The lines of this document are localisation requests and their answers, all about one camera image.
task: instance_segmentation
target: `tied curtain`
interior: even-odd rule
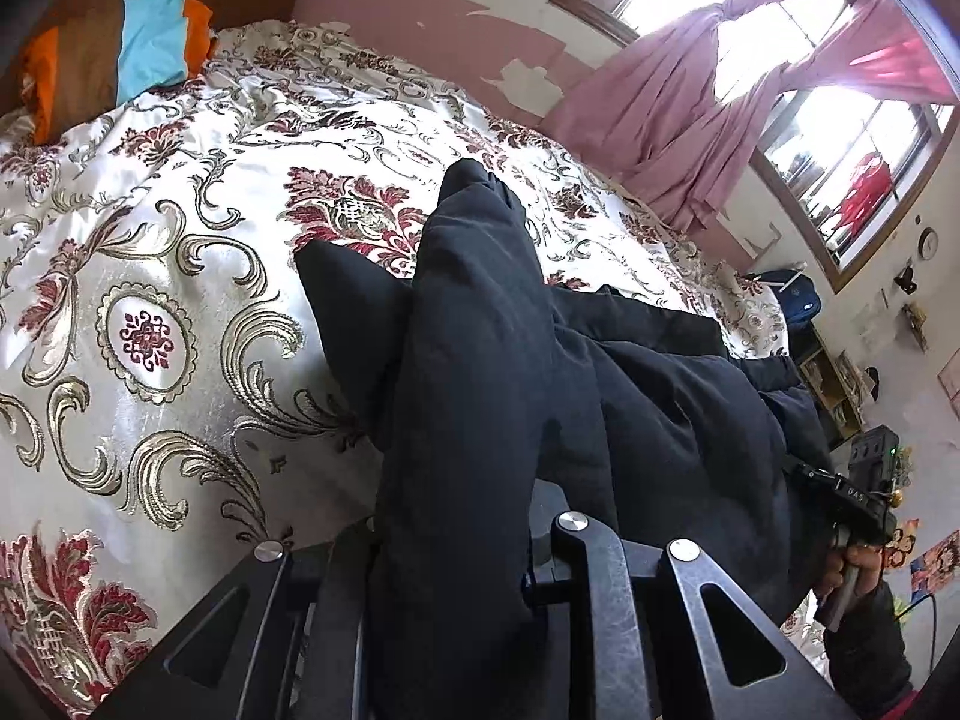
[[[956,103],[932,54],[894,0],[859,0],[813,52],[719,103],[717,28],[770,2],[726,0],[637,38],[576,86],[541,129],[635,194],[665,223],[712,223],[747,167],[779,96],[842,85],[885,100]]]

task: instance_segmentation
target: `bed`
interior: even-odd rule
[[[739,357],[785,352],[770,290],[558,143],[334,31],[227,30],[198,79],[53,146],[31,131],[0,121],[0,646],[75,719],[254,543],[326,541],[371,510],[378,457],[292,254],[321,238],[412,275],[456,159],[517,193],[550,283],[713,317]]]

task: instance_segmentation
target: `black garment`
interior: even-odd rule
[[[834,688],[863,720],[882,717],[913,690],[885,581],[844,615],[835,634],[827,631],[824,646]]]
[[[520,201],[476,162],[445,175],[411,284],[325,242],[296,265],[384,451],[385,716],[522,716],[503,712],[536,638],[520,596],[535,476],[623,538],[699,542],[775,621],[822,573],[830,523],[781,472],[787,451],[829,467],[792,362],[730,360],[707,317],[547,288]]]

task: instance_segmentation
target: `white patterned bed cover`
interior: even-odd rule
[[[0,122],[0,646],[73,718],[251,543],[371,510],[376,451],[292,264],[323,238],[410,276],[445,168],[526,207],[545,278],[784,350],[769,290],[705,263],[559,145],[344,36],[264,22],[205,74],[54,146]]]

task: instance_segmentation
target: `hand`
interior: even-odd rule
[[[843,553],[831,550],[827,555],[827,570],[813,589],[819,603],[822,604],[827,595],[843,584],[844,560],[860,568],[860,573],[856,578],[856,587],[853,589],[854,601],[871,593],[880,584],[880,571],[883,565],[880,549],[856,546],[848,547],[846,552]]]

